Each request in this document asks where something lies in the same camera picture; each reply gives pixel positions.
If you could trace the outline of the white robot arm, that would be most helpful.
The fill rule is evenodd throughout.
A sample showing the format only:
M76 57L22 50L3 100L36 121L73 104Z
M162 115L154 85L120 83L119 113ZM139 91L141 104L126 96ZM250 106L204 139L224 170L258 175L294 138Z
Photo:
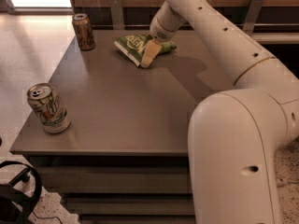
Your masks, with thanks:
M150 56L188 23L234 87L193 111L188 155L196 224L282 224L275 152L299 136L299 80L211 0L165 0Z

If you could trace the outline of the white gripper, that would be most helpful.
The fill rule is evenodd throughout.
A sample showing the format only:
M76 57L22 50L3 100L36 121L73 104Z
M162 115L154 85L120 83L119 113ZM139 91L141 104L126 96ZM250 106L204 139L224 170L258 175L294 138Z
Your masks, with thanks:
M155 14L149 27L150 35L160 42L169 41L177 32L177 30L186 23L167 2L164 2L158 12ZM150 40L144 50L141 66L148 68L154 58L159 54L162 45L157 40Z

